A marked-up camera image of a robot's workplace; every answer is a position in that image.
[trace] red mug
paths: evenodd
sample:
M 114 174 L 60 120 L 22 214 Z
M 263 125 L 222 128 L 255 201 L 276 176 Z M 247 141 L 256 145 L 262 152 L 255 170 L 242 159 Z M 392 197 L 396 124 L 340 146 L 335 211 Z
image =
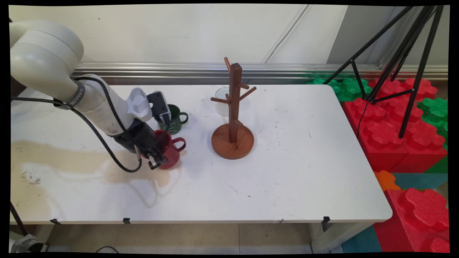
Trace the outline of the red mug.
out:
M 155 137 L 158 138 L 164 133 L 164 130 L 156 130 Z M 180 148 L 175 147 L 174 143 L 179 141 L 183 142 L 183 145 Z M 167 163 L 159 166 L 159 169 L 169 169 L 173 167 L 180 158 L 180 152 L 185 149 L 186 141 L 182 137 L 172 139 L 169 132 L 159 141 L 159 146 L 161 148 L 162 154 L 168 160 Z

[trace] tripod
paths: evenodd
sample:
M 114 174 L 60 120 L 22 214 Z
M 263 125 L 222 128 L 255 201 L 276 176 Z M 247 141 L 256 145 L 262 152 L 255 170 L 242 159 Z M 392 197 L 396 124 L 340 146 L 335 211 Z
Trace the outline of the tripod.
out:
M 360 80 L 360 75 L 357 70 L 357 66 L 355 64 L 355 59 L 362 54 L 370 45 L 372 45 L 378 38 L 383 35 L 390 27 L 392 27 L 401 17 L 403 17 L 409 10 L 413 8 L 412 6 L 405 7 L 397 16 L 395 16 L 386 26 L 384 26 L 373 38 L 370 39 L 362 48 L 360 48 L 349 60 L 347 60 L 330 78 L 325 80 L 324 84 L 329 83 L 334 77 L 336 77 L 340 72 L 344 70 L 349 64 L 352 65 L 352 68 L 355 73 L 355 77 L 358 81 L 358 85 L 360 87 L 360 91 L 362 93 L 362 99 L 369 101 L 371 104 L 376 104 L 380 101 L 388 100 L 394 97 L 402 96 L 404 94 L 410 93 L 410 97 L 408 100 L 408 105 L 405 111 L 405 115 L 403 117 L 402 126 L 400 128 L 400 132 L 398 134 L 399 138 L 403 138 L 405 134 L 406 127 L 408 125 L 408 120 L 411 115 L 411 110 L 413 109 L 414 101 L 416 99 L 416 93 L 419 89 L 419 84 L 421 82 L 422 74 L 424 73 L 425 65 L 427 63 L 427 58 L 429 57 L 430 50 L 432 48 L 432 43 L 435 38 L 435 33 L 437 32 L 438 24 L 440 23 L 440 18 L 443 12 L 443 6 L 424 6 L 420 11 L 419 15 L 415 19 L 413 25 L 411 25 L 409 31 L 407 32 L 405 38 L 401 42 L 400 46 L 397 48 L 396 52 L 390 59 L 390 61 L 384 67 L 381 76 L 379 77 L 378 82 L 374 86 L 373 90 L 367 95 L 365 94 L 364 87 Z M 402 68 L 403 63 L 405 62 L 409 52 L 413 48 L 419 34 L 421 33 L 424 25 L 427 21 L 433 16 L 433 22 L 429 31 L 429 36 L 427 37 L 427 41 L 425 43 L 424 51 L 422 53 L 421 61 L 419 63 L 418 72 L 416 74 L 416 79 L 414 80 L 413 88 L 410 90 L 405 90 L 402 92 L 398 92 L 383 98 L 376 99 L 376 95 L 380 90 L 381 86 L 386 81 L 389 75 L 391 76 L 391 81 L 394 81 L 398 75 L 398 72 Z

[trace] floor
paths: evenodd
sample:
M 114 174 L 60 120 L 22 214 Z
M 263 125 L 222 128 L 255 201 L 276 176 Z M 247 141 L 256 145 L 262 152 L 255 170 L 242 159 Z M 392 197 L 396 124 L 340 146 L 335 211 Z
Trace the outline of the floor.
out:
M 49 252 L 309 254 L 307 224 L 55 225 Z M 104 248 L 100 252 L 113 252 Z

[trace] green mug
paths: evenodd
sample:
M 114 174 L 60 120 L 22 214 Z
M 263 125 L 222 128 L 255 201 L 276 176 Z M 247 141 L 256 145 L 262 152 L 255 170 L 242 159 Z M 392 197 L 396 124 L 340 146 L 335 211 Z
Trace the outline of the green mug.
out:
M 173 135 L 176 134 L 182 129 L 182 125 L 188 121 L 188 114 L 185 112 L 180 112 L 180 109 L 176 105 L 168 104 L 169 110 L 171 111 L 171 125 L 169 126 L 168 132 Z M 186 116 L 185 121 L 180 121 L 180 116 Z M 158 122 L 158 127 L 160 130 L 166 130 L 167 124 L 163 123 L 158 116 L 155 116 L 156 122 Z

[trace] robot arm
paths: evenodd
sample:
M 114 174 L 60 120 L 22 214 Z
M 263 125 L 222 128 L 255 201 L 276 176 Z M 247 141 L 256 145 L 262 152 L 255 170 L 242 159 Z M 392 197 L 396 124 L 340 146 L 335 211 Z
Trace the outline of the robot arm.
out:
M 79 37 L 60 24 L 41 20 L 10 23 L 10 66 L 14 79 L 71 105 L 131 152 L 135 152 L 136 145 L 150 161 L 161 163 L 158 148 L 145 149 L 155 142 L 155 134 L 145 122 L 153 115 L 170 121 L 170 111 L 163 94 L 155 91 L 147 97 L 142 89 L 135 88 L 125 101 L 97 75 L 86 74 L 83 78 L 72 80 L 70 75 L 83 52 Z M 149 102 L 153 103 L 153 108 L 150 108 Z M 143 135 L 133 135 L 133 132 L 143 132 Z

